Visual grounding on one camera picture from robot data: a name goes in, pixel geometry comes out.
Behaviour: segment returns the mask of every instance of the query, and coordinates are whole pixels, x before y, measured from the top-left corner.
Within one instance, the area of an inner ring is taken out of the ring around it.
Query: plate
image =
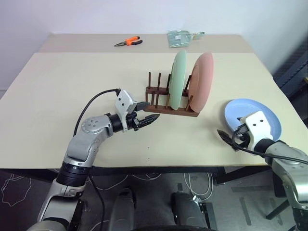
[[[177,110],[180,106],[184,87],[185,73],[186,51],[181,50],[175,56],[171,70],[169,106],[174,110]]]
[[[251,113],[262,111],[270,124],[270,133],[275,141],[279,140],[282,127],[278,117],[265,105],[255,100],[236,99],[230,101],[225,107],[225,119],[228,127],[234,131],[241,122],[239,117],[247,116]]]
[[[210,95],[213,72],[214,61],[212,53],[202,54],[193,67],[188,89],[188,99],[193,96],[190,107],[195,112],[201,112]]]

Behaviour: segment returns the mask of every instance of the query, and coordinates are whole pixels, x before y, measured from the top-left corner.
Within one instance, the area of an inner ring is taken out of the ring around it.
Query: orange pliers handle
[[[142,43],[142,40],[139,40],[139,41],[137,41],[137,42],[134,42],[134,41],[136,41],[136,40],[138,40],[138,39],[140,39],[139,36],[135,36],[135,37],[131,37],[131,38],[129,38],[129,39],[126,39],[126,40],[125,40],[126,45],[127,45],[127,46],[130,46],[130,45],[137,45],[137,44]]]

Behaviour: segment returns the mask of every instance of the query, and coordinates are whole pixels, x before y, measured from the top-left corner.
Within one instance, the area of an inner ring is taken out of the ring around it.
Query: white cable
[[[208,177],[208,188],[207,188],[207,191],[205,193],[196,193],[193,189],[192,189],[192,184],[191,184],[191,176],[190,174],[188,173],[188,178],[189,178],[189,183],[187,183],[187,180],[186,180],[186,176],[185,176],[185,173],[184,173],[184,181],[185,181],[185,184],[187,186],[187,188],[189,188],[189,190],[191,191],[192,195],[197,195],[197,196],[204,196],[206,195],[209,190],[211,189],[211,192],[210,192],[210,195],[204,199],[202,199],[202,201],[205,201],[207,200],[208,198],[210,198],[210,196],[212,195],[213,193],[213,176],[211,173],[207,173],[207,177]]]
[[[24,177],[23,177],[23,176],[18,176],[18,177],[15,178],[15,177],[14,177],[14,174],[11,174],[10,178],[8,178],[8,179],[6,179],[6,180],[4,181],[4,185],[1,187],[2,203],[8,204],[9,207],[13,207],[13,206],[15,206],[16,204],[18,204],[19,202],[22,202],[22,201],[24,201],[24,200],[26,199],[27,194],[28,194],[29,190],[30,190],[31,187],[32,187],[31,178],[29,178],[30,186],[29,186],[29,188],[27,189],[27,191],[26,191],[26,193],[25,193],[23,199],[21,199],[21,200],[15,202],[14,204],[11,204],[10,202],[4,201],[4,190],[6,189],[6,186],[10,183],[10,181],[17,181],[17,180],[20,180],[20,179],[22,179],[22,178],[24,178]]]
[[[161,174],[159,174],[157,177],[154,177],[154,178],[150,178],[150,179],[144,179],[144,178],[140,178],[140,177],[137,177],[135,175],[132,175],[133,177],[137,178],[137,179],[140,179],[140,180],[145,180],[145,181],[151,181],[151,180],[155,180],[157,178],[159,178],[161,176]]]
[[[146,175],[148,178],[155,180],[155,179],[159,178],[162,174],[159,174],[157,177],[150,177],[148,174],[145,174],[145,175]]]
[[[127,177],[128,177],[128,175],[126,175],[126,176],[124,177],[124,179],[121,180],[119,183],[117,183],[117,184],[115,184],[115,185],[113,185],[113,186],[110,186],[109,188],[101,189],[101,188],[97,187],[97,189],[98,189],[98,190],[102,190],[102,191],[107,191],[107,190],[112,189],[112,188],[114,188],[115,186],[118,186],[119,184],[123,183],[123,182],[127,179]]]
[[[98,222],[96,225],[94,225],[94,227],[90,231],[93,231],[99,224],[101,224],[101,222]]]
[[[89,181],[90,181],[90,178],[89,178],[89,177],[87,177],[87,179],[88,179],[88,180],[86,180],[86,182],[85,182],[85,183],[87,183],[87,182],[89,182]],[[92,176],[92,179],[93,179],[93,176]]]

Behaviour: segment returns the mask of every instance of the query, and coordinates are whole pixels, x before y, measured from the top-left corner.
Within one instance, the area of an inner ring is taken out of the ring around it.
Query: wooden dish rack
[[[146,87],[145,89],[145,100],[148,102],[148,94],[152,95],[152,99],[151,99],[151,104],[145,109],[146,112],[154,112],[154,113],[163,113],[163,114],[171,114],[171,115],[180,115],[180,116],[193,116],[193,117],[197,117],[199,115],[198,112],[194,112],[191,108],[190,108],[190,103],[193,100],[193,96],[191,96],[188,99],[188,103],[186,105],[186,107],[179,107],[177,110],[173,110],[170,106],[169,106],[169,99],[170,99],[170,94],[169,94],[169,83],[170,83],[170,79],[171,79],[171,74],[169,74],[168,76],[168,82],[167,82],[167,87],[162,88],[160,87],[160,77],[161,77],[161,73],[158,74],[158,83],[157,83],[157,87],[151,87],[151,72],[149,72],[149,86]],[[185,89],[183,89],[182,92],[182,97],[187,97],[188,98],[188,84],[191,80],[191,75],[188,77]],[[159,95],[166,95],[167,96],[167,100],[166,100],[166,104],[165,105],[158,105],[158,99],[159,99]]]

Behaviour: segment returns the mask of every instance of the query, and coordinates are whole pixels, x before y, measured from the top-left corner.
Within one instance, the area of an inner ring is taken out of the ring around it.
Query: pliers
[[[127,46],[138,45],[138,44],[142,43],[142,40],[139,40],[137,42],[133,42],[133,41],[136,41],[138,39],[140,39],[139,36],[131,37],[129,39],[126,39],[124,42],[116,44],[115,47],[121,47],[121,46],[125,46],[125,45],[127,45]]]

